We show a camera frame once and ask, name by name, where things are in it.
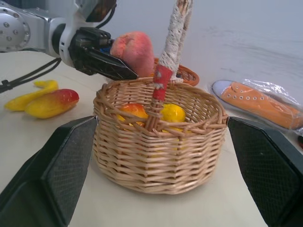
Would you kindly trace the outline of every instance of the fake fruit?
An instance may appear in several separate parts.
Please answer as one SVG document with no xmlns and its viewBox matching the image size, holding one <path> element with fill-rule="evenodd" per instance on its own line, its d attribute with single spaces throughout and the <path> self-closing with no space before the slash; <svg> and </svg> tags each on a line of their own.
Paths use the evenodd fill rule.
<svg viewBox="0 0 303 227">
<path fill-rule="evenodd" d="M 25 112 L 33 117 L 46 119 L 72 109 L 78 101 L 77 92 L 60 89 L 35 99 L 26 106 Z"/>
<path fill-rule="evenodd" d="M 162 120 L 167 122 L 185 121 L 185 111 L 180 106 L 175 104 L 165 104 L 161 114 L 163 116 Z"/>
<path fill-rule="evenodd" d="M 124 60 L 139 77 L 149 77 L 154 68 L 152 42 L 143 32 L 129 32 L 118 37 L 110 54 Z"/>
<path fill-rule="evenodd" d="M 4 107 L 11 111 L 24 111 L 27 104 L 29 104 L 34 99 L 58 89 L 58 83 L 55 80 L 36 81 L 34 82 L 34 85 L 42 89 L 14 98 L 13 100 L 7 102 Z"/>
<path fill-rule="evenodd" d="M 143 105 L 138 104 L 138 103 L 129 103 L 124 106 L 122 106 L 119 110 L 130 113 L 132 115 L 135 115 L 137 117 L 141 118 L 147 118 L 148 115 L 143 107 Z M 125 121 L 125 118 L 118 115 L 118 119 L 120 121 Z M 144 124 L 142 122 L 137 122 L 138 125 L 143 126 Z"/>
</svg>

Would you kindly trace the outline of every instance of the yellow banana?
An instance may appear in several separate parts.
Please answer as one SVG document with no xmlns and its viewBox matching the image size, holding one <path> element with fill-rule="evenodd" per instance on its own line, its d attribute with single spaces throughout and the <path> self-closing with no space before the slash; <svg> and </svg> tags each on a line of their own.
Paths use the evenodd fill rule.
<svg viewBox="0 0 303 227">
<path fill-rule="evenodd" d="M 36 81 L 34 82 L 34 85 L 42 89 L 14 98 L 13 100 L 7 102 L 4 107 L 11 111 L 24 111 L 25 107 L 34 99 L 58 89 L 58 83 L 55 80 Z"/>
</svg>

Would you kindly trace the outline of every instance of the red handle wrap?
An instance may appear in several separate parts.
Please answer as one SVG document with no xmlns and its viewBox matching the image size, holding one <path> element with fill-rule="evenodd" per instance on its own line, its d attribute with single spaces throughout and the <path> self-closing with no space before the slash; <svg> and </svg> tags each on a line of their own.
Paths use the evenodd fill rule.
<svg viewBox="0 0 303 227">
<path fill-rule="evenodd" d="M 155 84 L 163 85 L 163 87 L 160 87 L 159 89 L 155 89 L 152 97 L 154 99 L 157 99 L 159 101 L 163 101 L 165 99 L 165 92 L 167 89 L 167 84 L 172 76 L 172 70 L 166 68 L 163 65 L 157 65 L 154 77 L 153 77 L 153 82 Z"/>
</svg>

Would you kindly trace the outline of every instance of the basket handle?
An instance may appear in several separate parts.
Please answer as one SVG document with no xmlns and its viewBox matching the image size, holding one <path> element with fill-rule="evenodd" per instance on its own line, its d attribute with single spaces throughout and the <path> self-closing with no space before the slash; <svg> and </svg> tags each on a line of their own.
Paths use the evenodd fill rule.
<svg viewBox="0 0 303 227">
<path fill-rule="evenodd" d="M 169 34 L 166 37 L 164 51 L 158 61 L 153 82 L 155 90 L 152 94 L 149 117 L 145 128 L 148 131 L 157 130 L 161 117 L 165 92 L 168 82 L 177 80 L 176 73 L 179 68 L 186 32 L 191 19 L 193 0 L 177 0 L 170 17 Z"/>
</svg>

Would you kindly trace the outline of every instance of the plastic bag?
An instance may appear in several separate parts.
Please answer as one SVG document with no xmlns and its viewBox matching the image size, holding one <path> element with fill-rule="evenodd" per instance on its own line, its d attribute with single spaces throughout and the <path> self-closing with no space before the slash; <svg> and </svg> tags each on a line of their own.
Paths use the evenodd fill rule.
<svg viewBox="0 0 303 227">
<path fill-rule="evenodd" d="M 282 86 L 251 79 L 218 80 L 210 92 L 227 110 L 241 111 L 281 131 L 303 135 L 303 106 Z"/>
</svg>

